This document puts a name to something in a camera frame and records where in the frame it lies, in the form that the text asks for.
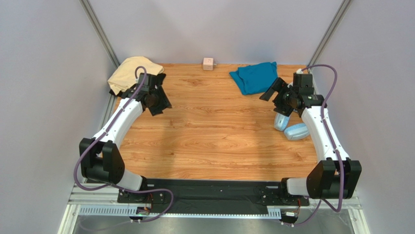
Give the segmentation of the blue t shirt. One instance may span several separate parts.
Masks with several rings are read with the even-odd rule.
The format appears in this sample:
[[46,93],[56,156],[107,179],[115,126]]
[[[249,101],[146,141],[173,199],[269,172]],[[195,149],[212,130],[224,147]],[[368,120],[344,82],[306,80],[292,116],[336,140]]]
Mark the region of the blue t shirt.
[[242,95],[264,93],[278,77],[277,63],[264,62],[256,65],[239,67],[236,71],[229,72]]

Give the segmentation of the beige t shirt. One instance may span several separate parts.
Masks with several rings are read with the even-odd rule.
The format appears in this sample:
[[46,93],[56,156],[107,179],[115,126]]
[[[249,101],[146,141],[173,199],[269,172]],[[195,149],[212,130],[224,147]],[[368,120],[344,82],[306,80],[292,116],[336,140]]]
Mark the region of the beige t shirt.
[[163,73],[164,67],[156,64],[143,56],[129,57],[125,59],[108,79],[111,93],[117,96],[136,84],[135,71],[138,66],[143,66],[148,74],[157,75]]

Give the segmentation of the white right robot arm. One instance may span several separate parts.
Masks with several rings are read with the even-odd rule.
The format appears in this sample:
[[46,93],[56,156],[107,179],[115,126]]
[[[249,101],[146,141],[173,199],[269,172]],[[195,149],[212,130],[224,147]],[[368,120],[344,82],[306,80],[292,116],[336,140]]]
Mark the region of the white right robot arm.
[[273,99],[274,111],[286,117],[297,111],[316,149],[317,166],[307,177],[284,178],[284,191],[291,196],[312,199],[350,199],[362,166],[358,160],[351,160],[340,144],[330,122],[325,98],[314,93],[312,81],[311,74],[296,74],[292,85],[276,78],[260,96],[261,100],[268,101],[277,92]]

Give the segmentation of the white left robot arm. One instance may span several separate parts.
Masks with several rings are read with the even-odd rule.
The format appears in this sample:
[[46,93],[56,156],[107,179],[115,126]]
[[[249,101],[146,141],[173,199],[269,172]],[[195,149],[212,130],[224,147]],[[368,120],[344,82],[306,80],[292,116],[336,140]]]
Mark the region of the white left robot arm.
[[92,138],[81,140],[74,173],[80,171],[84,178],[101,182],[102,187],[109,185],[128,193],[147,193],[146,178],[126,169],[119,146],[145,110],[155,116],[167,108],[171,108],[171,103],[161,85],[125,94],[106,125]]

